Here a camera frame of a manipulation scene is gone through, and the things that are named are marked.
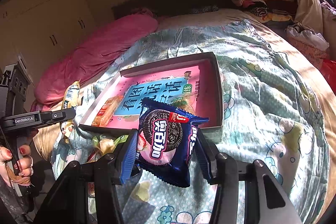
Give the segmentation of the left hand red nails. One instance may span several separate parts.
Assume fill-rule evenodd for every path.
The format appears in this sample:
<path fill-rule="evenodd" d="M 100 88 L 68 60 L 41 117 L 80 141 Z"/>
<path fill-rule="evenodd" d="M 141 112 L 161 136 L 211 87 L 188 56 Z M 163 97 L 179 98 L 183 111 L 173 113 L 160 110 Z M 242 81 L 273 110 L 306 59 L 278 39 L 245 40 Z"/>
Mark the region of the left hand red nails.
<path fill-rule="evenodd" d="M 12 153 L 6 147 L 1 146 L 1 177 L 3 178 L 6 185 L 11 186 L 11 182 L 17 183 L 21 186 L 30 186 L 30 177 L 33 175 L 33 158 L 31 157 L 31 149 L 28 145 L 24 144 L 19 147 L 19 152 L 23 156 L 14 165 L 14 168 L 19 171 L 18 180 L 12 180 L 7 172 L 6 163 L 11 161 Z"/>

